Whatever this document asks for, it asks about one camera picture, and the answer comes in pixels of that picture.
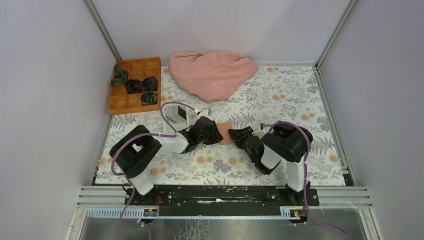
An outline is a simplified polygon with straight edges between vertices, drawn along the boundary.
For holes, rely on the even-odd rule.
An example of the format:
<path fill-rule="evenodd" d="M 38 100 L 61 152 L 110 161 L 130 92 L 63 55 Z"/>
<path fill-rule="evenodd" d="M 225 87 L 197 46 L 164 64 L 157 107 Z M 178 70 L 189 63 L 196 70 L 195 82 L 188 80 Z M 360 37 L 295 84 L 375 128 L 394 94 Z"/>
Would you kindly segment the brown leather card holder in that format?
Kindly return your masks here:
<path fill-rule="evenodd" d="M 228 130 L 233 129 L 233 123 L 232 122 L 223 122 L 218 123 L 217 128 L 219 133 L 222 135 L 223 139 L 218 143 L 219 145 L 229 145 L 233 143 L 233 140 L 231 139 Z"/>

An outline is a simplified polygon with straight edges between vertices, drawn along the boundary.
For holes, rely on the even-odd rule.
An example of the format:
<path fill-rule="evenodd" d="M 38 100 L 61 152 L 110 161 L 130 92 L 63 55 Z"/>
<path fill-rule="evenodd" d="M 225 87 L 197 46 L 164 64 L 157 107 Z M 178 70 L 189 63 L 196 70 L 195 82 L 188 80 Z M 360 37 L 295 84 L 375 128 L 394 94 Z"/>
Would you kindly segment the white translucent card box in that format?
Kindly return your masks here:
<path fill-rule="evenodd" d="M 177 131 L 190 125 L 190 108 L 180 104 L 168 104 L 162 108 L 165 120 Z"/>

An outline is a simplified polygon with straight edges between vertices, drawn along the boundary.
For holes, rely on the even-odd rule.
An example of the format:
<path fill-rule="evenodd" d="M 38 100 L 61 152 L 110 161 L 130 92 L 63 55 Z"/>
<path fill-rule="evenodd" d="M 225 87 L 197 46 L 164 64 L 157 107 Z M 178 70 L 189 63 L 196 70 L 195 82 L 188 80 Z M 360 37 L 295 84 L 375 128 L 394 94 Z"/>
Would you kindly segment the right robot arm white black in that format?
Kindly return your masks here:
<path fill-rule="evenodd" d="M 309 181 L 305 162 L 313 141 L 307 129 L 288 121 L 278 121 L 271 125 L 262 124 L 256 131 L 250 126 L 229 129 L 228 134 L 263 175 L 271 174 L 285 161 L 286 186 L 289 188 L 287 201 L 293 206 L 299 206 L 307 199 L 304 189 Z"/>

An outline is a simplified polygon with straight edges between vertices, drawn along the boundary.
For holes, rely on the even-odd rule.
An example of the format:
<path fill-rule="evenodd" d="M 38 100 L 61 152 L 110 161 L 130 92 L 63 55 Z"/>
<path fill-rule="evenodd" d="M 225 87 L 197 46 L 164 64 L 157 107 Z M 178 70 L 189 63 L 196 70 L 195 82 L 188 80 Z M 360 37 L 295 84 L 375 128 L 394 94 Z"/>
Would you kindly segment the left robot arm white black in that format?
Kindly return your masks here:
<path fill-rule="evenodd" d="M 148 206 L 154 202 L 155 192 L 146 168 L 159 152 L 186 154 L 194 151 L 199 144 L 214 145 L 223 139 L 216 122 L 206 116 L 174 134 L 153 133 L 144 125 L 138 125 L 109 151 L 111 169 L 114 170 L 117 164 L 137 190 L 136 199 Z"/>

